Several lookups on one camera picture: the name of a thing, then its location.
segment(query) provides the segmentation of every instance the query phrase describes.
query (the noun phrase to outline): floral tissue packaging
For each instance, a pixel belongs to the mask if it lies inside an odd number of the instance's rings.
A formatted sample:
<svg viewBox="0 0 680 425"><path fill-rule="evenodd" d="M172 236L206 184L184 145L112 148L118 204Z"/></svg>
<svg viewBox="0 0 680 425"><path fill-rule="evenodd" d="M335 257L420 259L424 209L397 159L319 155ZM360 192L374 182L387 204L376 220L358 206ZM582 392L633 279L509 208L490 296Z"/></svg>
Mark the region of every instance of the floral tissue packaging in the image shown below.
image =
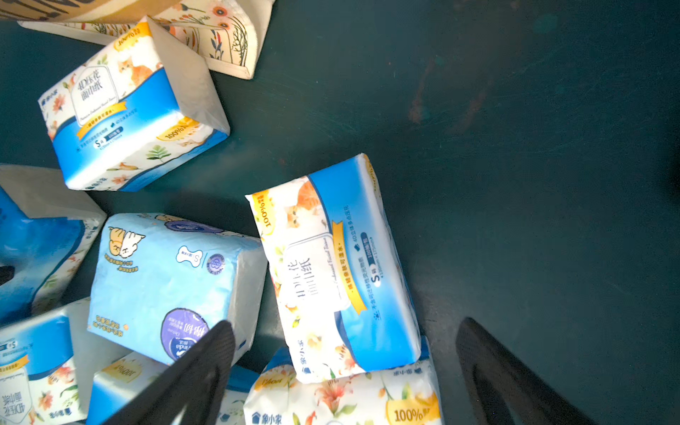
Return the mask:
<svg viewBox="0 0 680 425"><path fill-rule="evenodd" d="M420 334L364 154L247 196L297 379L415 362Z"/></svg>
<svg viewBox="0 0 680 425"><path fill-rule="evenodd" d="M134 192L229 134L203 58L147 18L38 102L74 190Z"/></svg>
<svg viewBox="0 0 680 425"><path fill-rule="evenodd" d="M56 305L105 219L59 170L0 165L0 326Z"/></svg>
<svg viewBox="0 0 680 425"><path fill-rule="evenodd" d="M88 329L172 364L228 320L236 363L252 345L266 272L256 238L167 214L116 214L99 246Z"/></svg>
<svg viewBox="0 0 680 425"><path fill-rule="evenodd" d="M87 332L88 309L83 299L0 328L0 423L87 417L93 375L130 352Z"/></svg>
<svg viewBox="0 0 680 425"><path fill-rule="evenodd" d="M442 425L437 374L422 337L420 359L387 371L302 384L279 350L248 394L249 425Z"/></svg>
<svg viewBox="0 0 680 425"><path fill-rule="evenodd" d="M87 425L101 425L115 412L144 391L168 368L165 364L132 352L95 374ZM217 424L245 425L243 404L258 374L239 366L231 367L220 404ZM178 425L179 415L173 425Z"/></svg>

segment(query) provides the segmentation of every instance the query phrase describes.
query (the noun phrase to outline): cartoon cat illustration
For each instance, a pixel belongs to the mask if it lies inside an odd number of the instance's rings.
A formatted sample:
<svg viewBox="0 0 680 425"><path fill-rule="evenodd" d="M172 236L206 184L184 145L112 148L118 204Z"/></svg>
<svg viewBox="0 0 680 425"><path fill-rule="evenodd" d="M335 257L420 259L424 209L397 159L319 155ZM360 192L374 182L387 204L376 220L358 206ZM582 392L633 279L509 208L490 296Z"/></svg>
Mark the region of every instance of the cartoon cat illustration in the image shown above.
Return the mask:
<svg viewBox="0 0 680 425"><path fill-rule="evenodd" d="M314 190L310 181L305 182L298 191L298 203L292 207L285 207L288 214L288 227L300 227L307 216L319 214L318 207L321 205L319 195Z"/></svg>
<svg viewBox="0 0 680 425"><path fill-rule="evenodd" d="M127 232L121 228L109 227L109 251L114 256L128 258L137 251L137 244L144 239L145 235L135 232Z"/></svg>
<svg viewBox="0 0 680 425"><path fill-rule="evenodd" d="M156 65L156 69L160 69L163 66L160 62ZM118 61L118 72L127 81L129 80L127 93L135 90L145 82L147 78L151 76L154 72L144 65L134 66L132 63L132 58L127 58L125 61Z"/></svg>

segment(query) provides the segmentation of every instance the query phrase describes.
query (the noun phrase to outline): yellow ribbon label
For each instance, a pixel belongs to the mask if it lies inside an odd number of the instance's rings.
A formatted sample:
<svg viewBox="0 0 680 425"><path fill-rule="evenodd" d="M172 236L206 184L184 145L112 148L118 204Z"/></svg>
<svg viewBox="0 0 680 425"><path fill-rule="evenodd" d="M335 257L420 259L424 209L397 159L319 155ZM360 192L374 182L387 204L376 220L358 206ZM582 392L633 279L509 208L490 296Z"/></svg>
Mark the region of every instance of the yellow ribbon label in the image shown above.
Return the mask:
<svg viewBox="0 0 680 425"><path fill-rule="evenodd" d="M91 120L86 122L85 125L80 127L80 130L78 130L78 132L75 135L78 136L79 140L82 140L82 138L85 137L85 135L89 133L89 131L92 130L97 124L104 121L106 118L109 118L110 116L117 114L118 112L123 112L126 109L127 108L125 107L125 102L119 102L102 109L102 111L95 115L94 118L92 118Z"/></svg>
<svg viewBox="0 0 680 425"><path fill-rule="evenodd" d="M201 125L200 122L185 116L177 122L177 125L173 125L156 138L160 141L181 140L186 136L193 134L191 130L197 128L199 125Z"/></svg>
<svg viewBox="0 0 680 425"><path fill-rule="evenodd" d="M102 371L118 381L129 384L141 375L141 365L134 360L126 362L124 358L121 358L111 366L105 367Z"/></svg>
<svg viewBox="0 0 680 425"><path fill-rule="evenodd" d="M148 22L140 22L121 38L114 42L114 49L119 52L134 46L140 38L151 37L151 29Z"/></svg>
<svg viewBox="0 0 680 425"><path fill-rule="evenodd" d="M364 304L364 300L361 298L361 294L359 294L359 291L356 289L352 271L350 270L350 264L347 260L347 252L345 251L345 232L343 230L342 222L333 222L333 247L335 248L335 260L337 261L338 267L340 267L340 279L342 279L342 283L345 286L347 296L350 298L350 302L352 303L352 307L356 310L356 313L361 314L361 312L367 310L367 308Z"/></svg>
<svg viewBox="0 0 680 425"><path fill-rule="evenodd" d="M255 221L260 229L260 236L271 235L276 225L274 204L269 197L269 190L263 190L252 195Z"/></svg>
<svg viewBox="0 0 680 425"><path fill-rule="evenodd" d="M5 366L0 366L0 376L16 372L22 367L26 366L28 363L29 357L28 355L26 355L13 363L6 364Z"/></svg>
<svg viewBox="0 0 680 425"><path fill-rule="evenodd" d="M441 419L439 400L433 393L429 398L390 400L386 404L387 421L390 425L422 425Z"/></svg>

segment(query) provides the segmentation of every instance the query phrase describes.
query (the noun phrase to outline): dark teal floor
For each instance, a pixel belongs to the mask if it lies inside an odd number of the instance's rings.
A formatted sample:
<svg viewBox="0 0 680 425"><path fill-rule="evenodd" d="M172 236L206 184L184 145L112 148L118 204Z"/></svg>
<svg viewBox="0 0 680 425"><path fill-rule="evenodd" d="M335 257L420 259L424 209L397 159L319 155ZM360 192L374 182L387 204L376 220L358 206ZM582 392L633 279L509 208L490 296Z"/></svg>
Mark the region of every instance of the dark teal floor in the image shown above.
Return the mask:
<svg viewBox="0 0 680 425"><path fill-rule="evenodd" d="M255 79L213 74L228 142L92 197L255 235L244 194L366 152L449 425L474 422L465 316L599 424L677 424L679 7L280 0ZM36 100L100 47L14 23L0 39L0 161L55 167ZM262 367L281 335L267 285L242 363Z"/></svg>

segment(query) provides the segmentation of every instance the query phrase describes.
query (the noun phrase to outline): blue and white tissue pack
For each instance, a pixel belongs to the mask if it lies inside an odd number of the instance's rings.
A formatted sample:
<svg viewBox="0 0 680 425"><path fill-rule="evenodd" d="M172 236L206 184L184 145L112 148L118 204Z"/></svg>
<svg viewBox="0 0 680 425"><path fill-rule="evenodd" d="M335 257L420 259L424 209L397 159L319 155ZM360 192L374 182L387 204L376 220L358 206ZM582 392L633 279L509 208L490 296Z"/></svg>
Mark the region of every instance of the blue and white tissue pack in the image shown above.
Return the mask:
<svg viewBox="0 0 680 425"><path fill-rule="evenodd" d="M167 214L105 224L88 329L171 364L220 320L252 345L267 258L260 241Z"/></svg>
<svg viewBox="0 0 680 425"><path fill-rule="evenodd" d="M420 357L418 323L368 156L247 198L299 381Z"/></svg>
<svg viewBox="0 0 680 425"><path fill-rule="evenodd" d="M87 417L92 377L130 350L87 332L89 300L0 328L0 423Z"/></svg>
<svg viewBox="0 0 680 425"><path fill-rule="evenodd" d="M134 192L230 131L205 60L147 18L38 103L74 190Z"/></svg>
<svg viewBox="0 0 680 425"><path fill-rule="evenodd" d="M0 326L56 305L105 219L59 170L0 165Z"/></svg>
<svg viewBox="0 0 680 425"><path fill-rule="evenodd" d="M247 424L443 425L425 337L418 361L385 371L301 384L292 365L288 350L274 354L245 401Z"/></svg>
<svg viewBox="0 0 680 425"><path fill-rule="evenodd" d="M115 412L144 391L168 368L163 363L132 352L95 374L87 425L101 425ZM245 425L243 404L248 391L260 375L233 366L226 391L222 397L217 424ZM178 425L181 415L173 421Z"/></svg>

